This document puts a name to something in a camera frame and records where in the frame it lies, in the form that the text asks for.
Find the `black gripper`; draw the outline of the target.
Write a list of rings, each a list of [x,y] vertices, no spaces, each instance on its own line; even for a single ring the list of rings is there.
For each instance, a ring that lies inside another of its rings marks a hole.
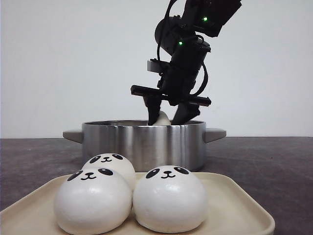
[[[161,100],[167,100],[172,106],[179,104],[172,120],[173,125],[184,125],[200,114],[199,105],[211,104],[208,97],[190,94],[203,60],[210,50],[209,44],[177,46],[171,61],[162,64],[164,70],[157,89],[137,85],[131,87],[133,95],[144,97],[145,106],[148,108],[148,125],[157,121]]]

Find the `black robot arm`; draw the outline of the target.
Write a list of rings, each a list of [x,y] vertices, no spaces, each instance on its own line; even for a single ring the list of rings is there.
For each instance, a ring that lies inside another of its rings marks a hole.
[[[157,88],[133,85],[131,93],[143,97],[148,108],[148,125],[154,125],[159,118],[162,100],[171,106],[178,106],[172,125],[183,125],[200,114],[200,106],[209,106],[211,100],[199,95],[208,83],[208,73],[199,89],[191,90],[201,68],[205,69],[204,59],[211,51],[202,34],[218,36],[221,28],[241,7],[239,0],[188,0],[182,16],[170,16],[175,2],[169,2],[164,18],[155,29],[158,49],[164,49],[171,55],[171,61],[162,61],[159,57],[147,62],[147,70],[160,76]]]

